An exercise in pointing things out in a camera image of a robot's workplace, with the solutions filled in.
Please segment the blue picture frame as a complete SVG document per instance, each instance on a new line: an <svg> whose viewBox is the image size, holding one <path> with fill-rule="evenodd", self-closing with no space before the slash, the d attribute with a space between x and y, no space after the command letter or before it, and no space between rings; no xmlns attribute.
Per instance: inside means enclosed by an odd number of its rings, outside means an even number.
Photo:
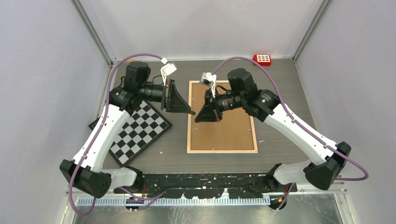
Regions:
<svg viewBox="0 0 396 224"><path fill-rule="evenodd" d="M254 118L242 108L223 112L220 122L195 122L188 116L188 154L258 153Z"/></svg>

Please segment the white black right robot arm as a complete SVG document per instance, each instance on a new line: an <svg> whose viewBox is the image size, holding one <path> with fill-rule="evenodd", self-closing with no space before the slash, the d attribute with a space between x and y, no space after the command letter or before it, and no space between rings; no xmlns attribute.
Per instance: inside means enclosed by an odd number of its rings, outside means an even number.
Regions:
<svg viewBox="0 0 396 224"><path fill-rule="evenodd" d="M271 191L279 191L290 183L310 183L320 190L330 188L351 152L346 142L336 143L300 121L288 106L282 106L278 95L258 89L252 74L244 68L228 73L231 88L223 94L216 89L216 78L210 72L201 76L200 84L209 88L204 94L204 105L194 119L196 123L220 122L223 112L242 108L249 116L278 130L309 158L300 163L276 164L266 179Z"/></svg>

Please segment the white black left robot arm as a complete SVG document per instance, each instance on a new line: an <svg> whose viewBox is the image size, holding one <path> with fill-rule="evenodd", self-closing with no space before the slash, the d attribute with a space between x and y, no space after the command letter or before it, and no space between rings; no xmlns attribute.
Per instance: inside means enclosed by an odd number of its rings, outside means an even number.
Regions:
<svg viewBox="0 0 396 224"><path fill-rule="evenodd" d="M103 169L103 163L119 131L137 112L142 101L161 103L165 112L195 114L178 93L175 81L167 78L177 70L176 65L165 59L162 63L162 84L148 81L151 69L147 63L129 63L123 86L108 92L108 102L85 144L73 159L63 160L60 164L60 171L69 183L69 191L77 188L101 198L110 189L125 187L132 193L142 190L144 178L140 170L133 167Z"/></svg>

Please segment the black white chessboard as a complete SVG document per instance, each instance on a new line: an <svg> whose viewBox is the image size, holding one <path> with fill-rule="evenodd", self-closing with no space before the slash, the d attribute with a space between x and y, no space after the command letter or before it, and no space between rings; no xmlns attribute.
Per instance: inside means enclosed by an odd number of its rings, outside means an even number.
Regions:
<svg viewBox="0 0 396 224"><path fill-rule="evenodd" d="M142 101L115 137L109 154L120 167L126 167L172 126L150 102Z"/></svg>

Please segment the red toy brick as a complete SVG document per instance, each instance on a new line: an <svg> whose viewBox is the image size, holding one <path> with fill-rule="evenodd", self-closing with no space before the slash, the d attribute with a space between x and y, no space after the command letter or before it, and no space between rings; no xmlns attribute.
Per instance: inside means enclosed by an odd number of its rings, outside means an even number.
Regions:
<svg viewBox="0 0 396 224"><path fill-rule="evenodd" d="M253 60L261 66L270 66L272 64L272 59L270 55L254 55Z"/></svg>

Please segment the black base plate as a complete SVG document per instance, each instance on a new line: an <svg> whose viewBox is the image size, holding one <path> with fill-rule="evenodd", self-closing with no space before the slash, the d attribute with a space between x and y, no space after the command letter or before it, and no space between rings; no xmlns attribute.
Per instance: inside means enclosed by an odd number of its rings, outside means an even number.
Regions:
<svg viewBox="0 0 396 224"><path fill-rule="evenodd" d="M163 198L217 199L228 193L230 199L260 198L266 193L284 195L295 192L296 186L281 185L265 173L193 173L143 174L134 185L121 187L115 193L127 191L152 198L163 193Z"/></svg>

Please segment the aluminium front rail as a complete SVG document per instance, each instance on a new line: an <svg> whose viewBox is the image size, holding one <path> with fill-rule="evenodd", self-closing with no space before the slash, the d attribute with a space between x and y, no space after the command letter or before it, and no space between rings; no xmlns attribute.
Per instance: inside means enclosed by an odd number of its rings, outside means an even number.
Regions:
<svg viewBox="0 0 396 224"><path fill-rule="evenodd" d="M99 207L126 207L137 210L145 206L244 206L267 205L272 209L285 206L293 195L347 194L342 183L328 190L302 184L270 183L265 174L146 174L140 190L114 189L102 198L76 190L73 202L82 211L94 204Z"/></svg>

